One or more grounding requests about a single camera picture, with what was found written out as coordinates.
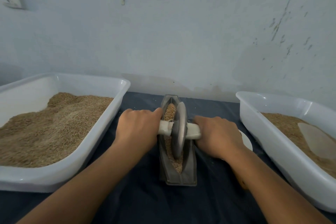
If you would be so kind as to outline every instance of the dark blue tablecloth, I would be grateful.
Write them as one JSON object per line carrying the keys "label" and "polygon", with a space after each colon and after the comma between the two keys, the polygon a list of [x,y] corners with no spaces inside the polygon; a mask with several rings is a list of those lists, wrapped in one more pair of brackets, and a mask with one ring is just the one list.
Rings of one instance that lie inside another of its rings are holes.
{"label": "dark blue tablecloth", "polygon": [[[127,92],[120,111],[97,147],[90,163],[112,144],[120,114],[128,109],[155,110],[163,96]],[[219,116],[233,121],[253,145],[253,151],[281,173],[239,119],[239,104],[181,98],[188,118]],[[244,191],[229,165],[196,148],[197,186],[168,186],[159,181],[159,151],[155,146],[116,186],[99,208],[93,223],[266,223],[257,203]],[[0,223],[15,223],[49,194],[0,191]],[[323,212],[336,223],[336,215]]]}

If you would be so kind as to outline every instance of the white handle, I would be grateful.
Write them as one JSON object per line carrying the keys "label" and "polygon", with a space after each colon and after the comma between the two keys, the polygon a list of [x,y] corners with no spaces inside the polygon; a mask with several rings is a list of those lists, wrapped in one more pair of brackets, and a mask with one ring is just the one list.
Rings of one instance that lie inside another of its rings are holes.
{"label": "white handle", "polygon": [[[171,129],[173,127],[174,122],[169,122],[166,120],[160,121],[160,127],[158,131],[158,135],[170,136]],[[197,124],[187,123],[187,134],[185,136],[186,139],[189,140],[197,140],[201,138],[201,131]]]}

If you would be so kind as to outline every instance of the white wall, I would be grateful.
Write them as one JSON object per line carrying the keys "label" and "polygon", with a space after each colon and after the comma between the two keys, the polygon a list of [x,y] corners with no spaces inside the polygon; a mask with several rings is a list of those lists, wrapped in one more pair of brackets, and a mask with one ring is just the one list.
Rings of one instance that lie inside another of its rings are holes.
{"label": "white wall", "polygon": [[0,5],[2,84],[59,71],[122,76],[146,93],[236,101],[250,90],[336,109],[336,0],[25,1]]}

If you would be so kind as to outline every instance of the white plastic tray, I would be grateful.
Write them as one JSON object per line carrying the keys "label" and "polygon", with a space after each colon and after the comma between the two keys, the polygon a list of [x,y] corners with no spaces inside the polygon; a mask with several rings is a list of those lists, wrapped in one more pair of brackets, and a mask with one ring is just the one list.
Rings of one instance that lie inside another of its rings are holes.
{"label": "white plastic tray", "polygon": [[316,207],[336,212],[336,179],[323,171],[260,112],[316,125],[336,138],[336,112],[318,103],[274,94],[237,92],[240,119],[290,184]]}
{"label": "white plastic tray", "polygon": [[73,177],[89,160],[118,112],[131,83],[124,79],[76,74],[41,74],[0,87],[0,127],[11,117],[47,107],[58,92],[113,97],[78,148],[59,162],[45,167],[0,166],[0,190],[53,192]]}

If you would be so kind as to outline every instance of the brown grain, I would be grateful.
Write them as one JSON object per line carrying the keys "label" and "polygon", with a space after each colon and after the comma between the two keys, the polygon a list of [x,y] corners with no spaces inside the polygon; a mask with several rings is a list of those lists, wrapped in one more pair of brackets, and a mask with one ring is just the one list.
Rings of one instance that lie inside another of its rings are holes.
{"label": "brown grain", "polygon": [[336,163],[334,160],[321,158],[315,155],[309,148],[298,123],[306,123],[296,117],[286,116],[279,113],[262,113],[274,126],[276,126],[285,136],[287,136],[300,150],[302,150],[312,161],[336,178]]}
{"label": "brown grain", "polygon": [[0,128],[0,166],[44,167],[67,157],[112,100],[58,93],[44,110],[12,117]]}
{"label": "brown grain", "polygon": [[[170,103],[167,107],[163,120],[172,120],[174,119],[176,107],[174,104]],[[166,141],[166,151],[170,162],[178,173],[182,172],[182,163],[183,163],[183,152],[179,159],[175,159],[171,151],[171,136],[164,136]]]}

